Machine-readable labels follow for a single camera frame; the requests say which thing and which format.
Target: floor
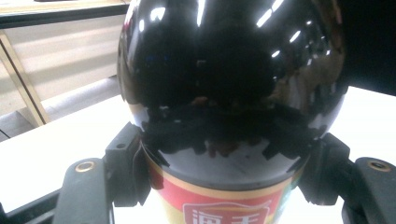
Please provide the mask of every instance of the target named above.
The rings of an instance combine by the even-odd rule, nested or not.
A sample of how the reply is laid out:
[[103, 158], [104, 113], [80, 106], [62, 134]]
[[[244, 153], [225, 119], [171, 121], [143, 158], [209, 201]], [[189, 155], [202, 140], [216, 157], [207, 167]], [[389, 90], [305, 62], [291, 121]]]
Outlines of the floor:
[[[42, 105], [49, 119], [56, 120], [118, 94], [120, 94], [120, 88], [114, 76], [43, 101]], [[33, 128], [34, 126], [17, 111], [4, 115], [0, 117], [0, 142], [33, 130]]]

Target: white tabletop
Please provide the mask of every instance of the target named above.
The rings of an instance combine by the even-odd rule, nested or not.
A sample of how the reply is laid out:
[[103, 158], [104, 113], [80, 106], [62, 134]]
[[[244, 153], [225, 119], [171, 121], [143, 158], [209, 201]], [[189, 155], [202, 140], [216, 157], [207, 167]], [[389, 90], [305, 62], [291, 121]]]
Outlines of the white tabletop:
[[[353, 161], [375, 157], [396, 164], [395, 115], [395, 97], [350, 88], [331, 133], [351, 148]], [[0, 143], [6, 212], [60, 188], [72, 163], [102, 158], [129, 116], [117, 96]], [[157, 197], [150, 193], [144, 206], [115, 209], [116, 223], [166, 223]], [[342, 200], [330, 207], [309, 204], [296, 189], [280, 223], [342, 223], [341, 207]]]

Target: black cable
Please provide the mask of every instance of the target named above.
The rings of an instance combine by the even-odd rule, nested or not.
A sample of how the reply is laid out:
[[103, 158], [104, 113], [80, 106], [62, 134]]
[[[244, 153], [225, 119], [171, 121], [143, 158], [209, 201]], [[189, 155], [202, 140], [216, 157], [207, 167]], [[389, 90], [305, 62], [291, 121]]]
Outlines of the black cable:
[[0, 129], [0, 132], [5, 135], [8, 139], [11, 138], [10, 136], [8, 136], [8, 134], [6, 134], [5, 132], [3, 132], [3, 130]]

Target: white table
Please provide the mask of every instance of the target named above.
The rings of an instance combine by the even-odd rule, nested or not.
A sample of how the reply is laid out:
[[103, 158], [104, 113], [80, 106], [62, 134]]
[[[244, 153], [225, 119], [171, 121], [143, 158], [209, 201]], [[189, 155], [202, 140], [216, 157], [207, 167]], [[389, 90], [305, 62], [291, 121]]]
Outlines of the white table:
[[[351, 147], [353, 161], [367, 156], [396, 164], [395, 115], [396, 98], [350, 88], [331, 133]], [[102, 158], [129, 116], [117, 96], [0, 143], [6, 212], [60, 188], [72, 163]], [[157, 197], [150, 193], [144, 206], [116, 208], [116, 223], [166, 223]], [[341, 207], [342, 200], [330, 207], [309, 204], [297, 189], [280, 223], [342, 223]]]

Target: black glossy dome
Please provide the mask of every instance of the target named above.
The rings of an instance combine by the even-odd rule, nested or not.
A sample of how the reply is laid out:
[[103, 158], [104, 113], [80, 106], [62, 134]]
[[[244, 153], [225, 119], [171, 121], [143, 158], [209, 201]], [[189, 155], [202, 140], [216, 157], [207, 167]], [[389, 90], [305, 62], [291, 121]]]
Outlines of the black glossy dome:
[[141, 0], [120, 37], [121, 93], [164, 170], [215, 189], [295, 174], [346, 92], [332, 0]]

